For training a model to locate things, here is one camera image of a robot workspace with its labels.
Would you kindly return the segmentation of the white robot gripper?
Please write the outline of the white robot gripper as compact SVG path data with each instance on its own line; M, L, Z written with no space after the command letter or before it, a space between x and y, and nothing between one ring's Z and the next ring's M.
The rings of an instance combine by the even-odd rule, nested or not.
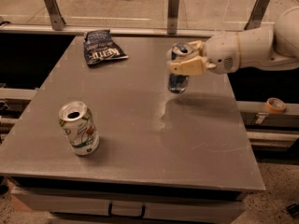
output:
M216 74L234 73L240 67L241 55L238 34L220 34L209 38L204 45L201 40L177 42L166 53L173 61L168 67L172 74L179 76L200 76L206 70Z

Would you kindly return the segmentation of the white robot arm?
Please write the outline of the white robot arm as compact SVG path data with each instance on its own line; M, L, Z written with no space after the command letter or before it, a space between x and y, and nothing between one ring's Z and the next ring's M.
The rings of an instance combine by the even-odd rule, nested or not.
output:
M299 67L299 7L291 7L272 26L222 33L206 41L176 43L167 53L169 71L178 76L234 73L254 67L284 71Z

